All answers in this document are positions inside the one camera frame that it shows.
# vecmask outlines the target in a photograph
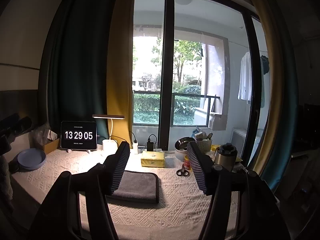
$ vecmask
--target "clothesline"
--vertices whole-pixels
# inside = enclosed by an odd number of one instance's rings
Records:
[[[231,43],[234,43],[234,44],[237,44],[237,45],[240,45],[240,46],[242,46],[242,47],[245,47],[245,48],[249,48],[249,47],[247,47],[247,46],[244,46],[244,45],[242,45],[242,44],[239,44],[239,43],[236,43],[236,42],[234,42],[234,41],[229,41],[229,42],[231,42]]]

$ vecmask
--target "lit lamp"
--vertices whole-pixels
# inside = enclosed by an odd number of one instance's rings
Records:
[[[112,135],[113,130],[113,119],[124,119],[124,115],[111,115],[111,114],[93,114],[93,118],[98,119],[111,119],[111,132],[109,134],[109,138]],[[107,157],[107,155],[115,154],[118,149],[118,144],[115,140],[105,139],[102,141],[102,150],[104,154],[101,154],[103,157]]]

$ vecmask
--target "digital clock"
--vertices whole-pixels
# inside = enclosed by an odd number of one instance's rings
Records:
[[[95,122],[61,122],[61,143],[63,149],[96,150],[97,126]]]

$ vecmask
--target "metal kettle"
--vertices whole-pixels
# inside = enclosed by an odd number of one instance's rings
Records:
[[[221,145],[216,151],[215,164],[220,164],[228,171],[232,171],[236,163],[238,151],[231,143]]]

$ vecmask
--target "air conditioner unit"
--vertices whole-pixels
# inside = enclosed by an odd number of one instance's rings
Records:
[[[245,137],[247,135],[246,129],[241,128],[233,128],[231,133],[231,144],[237,148],[238,151],[238,157],[241,158],[243,154],[243,146]],[[254,153],[256,152],[256,149],[258,147],[258,144],[260,142],[260,137],[256,136],[256,139],[254,141],[253,149],[250,156],[250,161],[253,158]]]

